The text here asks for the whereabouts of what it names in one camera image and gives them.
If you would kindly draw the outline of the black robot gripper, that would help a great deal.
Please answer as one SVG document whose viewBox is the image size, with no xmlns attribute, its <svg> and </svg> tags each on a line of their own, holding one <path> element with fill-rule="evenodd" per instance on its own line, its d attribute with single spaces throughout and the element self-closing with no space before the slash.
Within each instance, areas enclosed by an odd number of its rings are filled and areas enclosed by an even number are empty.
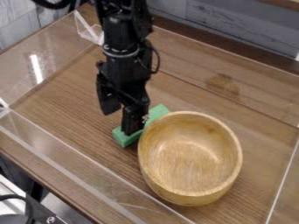
<svg viewBox="0 0 299 224">
<path fill-rule="evenodd" d="M 151 100 L 146 84 L 159 71 L 159 67 L 152 68 L 159 52 L 152 46 L 126 50 L 104 46 L 103 53 L 107 59 L 98 63 L 96 80 L 99 106 L 106 116 L 124 107 L 122 131 L 131 136 L 148 120 Z"/>
</svg>

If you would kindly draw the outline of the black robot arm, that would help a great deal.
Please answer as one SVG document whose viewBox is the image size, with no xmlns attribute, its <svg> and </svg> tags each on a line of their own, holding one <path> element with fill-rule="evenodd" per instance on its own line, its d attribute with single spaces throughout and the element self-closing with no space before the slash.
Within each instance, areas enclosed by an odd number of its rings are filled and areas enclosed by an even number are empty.
<svg viewBox="0 0 299 224">
<path fill-rule="evenodd" d="M 146 84 L 160 70 L 160 55 L 148 35 L 154 17 L 146 0 L 94 0 L 106 59 L 98 63 L 98 100 L 104 115 L 123 112 L 130 136 L 146 126 L 151 99 Z"/>
</svg>

